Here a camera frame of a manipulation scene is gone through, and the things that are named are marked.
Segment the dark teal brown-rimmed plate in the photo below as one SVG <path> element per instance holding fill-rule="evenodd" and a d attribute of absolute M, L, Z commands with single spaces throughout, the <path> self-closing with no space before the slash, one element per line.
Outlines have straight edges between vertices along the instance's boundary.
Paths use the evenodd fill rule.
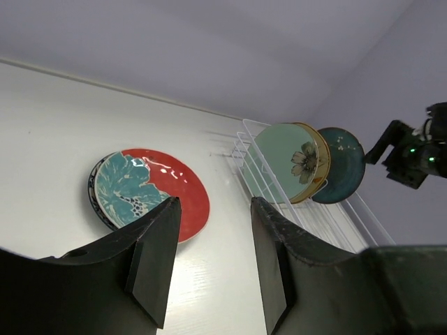
<path fill-rule="evenodd" d="M 358 138 L 348 130 L 327 127 L 318 130 L 330 150 L 326 184 L 312 196 L 314 202 L 335 204 L 353 195 L 365 175 L 365 152 Z"/>

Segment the blue floral white plate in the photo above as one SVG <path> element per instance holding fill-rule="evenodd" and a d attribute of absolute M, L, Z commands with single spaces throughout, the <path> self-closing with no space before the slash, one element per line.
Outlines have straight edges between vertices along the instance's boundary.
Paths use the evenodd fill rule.
<path fill-rule="evenodd" d="M 96 180 L 96 175 L 97 175 L 98 169 L 106 161 L 106 159 L 111 155 L 112 154 L 108 154 L 107 156 L 104 156 L 92 168 L 90 175 L 88 177 L 88 180 L 87 180 L 87 194 L 88 194 L 89 202 L 92 206 L 92 209 L 94 210 L 94 212 L 98 216 L 98 218 L 101 220 L 101 222 L 104 223 L 110 230 L 115 231 L 115 230 L 117 230 L 117 227 L 115 227 L 112 224 L 112 222 L 106 217 L 106 215 L 102 212 L 101 208 L 99 207 L 98 200 L 96 199 L 96 195 L 95 195 L 95 191 L 94 191 L 94 183 Z"/>

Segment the red plate teal flower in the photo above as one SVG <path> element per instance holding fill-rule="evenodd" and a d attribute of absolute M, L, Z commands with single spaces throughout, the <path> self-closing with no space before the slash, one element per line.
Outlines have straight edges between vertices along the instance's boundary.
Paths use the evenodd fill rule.
<path fill-rule="evenodd" d="M 199 234 L 210 215 L 210 200 L 198 176 L 183 162 L 161 151 L 116 151 L 98 169 L 94 191 L 99 207 L 120 229 L 169 197 L 180 199 L 179 243 Z"/>

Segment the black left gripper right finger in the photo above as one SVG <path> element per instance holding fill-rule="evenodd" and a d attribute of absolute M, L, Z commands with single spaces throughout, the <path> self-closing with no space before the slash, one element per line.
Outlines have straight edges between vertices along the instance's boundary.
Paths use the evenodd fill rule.
<path fill-rule="evenodd" d="M 251 224 L 269 334 L 445 334 L 446 247 L 351 253 L 253 198 Z"/>

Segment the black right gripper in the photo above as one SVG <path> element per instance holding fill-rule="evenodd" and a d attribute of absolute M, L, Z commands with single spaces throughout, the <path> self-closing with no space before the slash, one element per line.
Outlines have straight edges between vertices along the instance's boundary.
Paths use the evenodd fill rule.
<path fill-rule="evenodd" d="M 387 178 L 417 189 L 432 175 L 446 178 L 446 103 L 426 108 L 423 125 L 412 128 L 393 120 L 365 155 L 366 164 L 375 165 L 391 145 L 383 165 Z"/>

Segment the light green plate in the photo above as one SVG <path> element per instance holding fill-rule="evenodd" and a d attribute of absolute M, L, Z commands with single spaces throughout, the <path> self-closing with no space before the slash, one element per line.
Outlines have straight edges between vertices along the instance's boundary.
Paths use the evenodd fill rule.
<path fill-rule="evenodd" d="M 291 159 L 305 142 L 308 132 L 295 124 L 274 124 L 261 131 L 245 154 L 242 173 L 250 191 L 271 203 L 283 203 L 299 195 L 305 186 L 291 173 Z"/>

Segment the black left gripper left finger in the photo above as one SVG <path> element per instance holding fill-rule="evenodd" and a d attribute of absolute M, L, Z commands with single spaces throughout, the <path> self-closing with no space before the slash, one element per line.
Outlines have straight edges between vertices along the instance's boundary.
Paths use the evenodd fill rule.
<path fill-rule="evenodd" d="M 60 258 L 1 252 L 2 334 L 155 334 L 162 329 L 182 208 L 168 198 Z"/>

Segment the yellow cream plate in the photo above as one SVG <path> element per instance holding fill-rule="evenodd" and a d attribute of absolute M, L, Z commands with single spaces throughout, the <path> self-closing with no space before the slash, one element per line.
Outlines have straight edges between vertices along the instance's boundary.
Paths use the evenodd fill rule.
<path fill-rule="evenodd" d="M 331 166 L 331 156 L 328 143 L 323 136 L 308 124 L 295 122 L 296 126 L 305 129 L 312 141 L 305 142 L 301 149 L 293 154 L 291 173 L 298 178 L 305 189 L 290 199 L 292 204 L 303 202 L 317 194 L 327 184 Z"/>

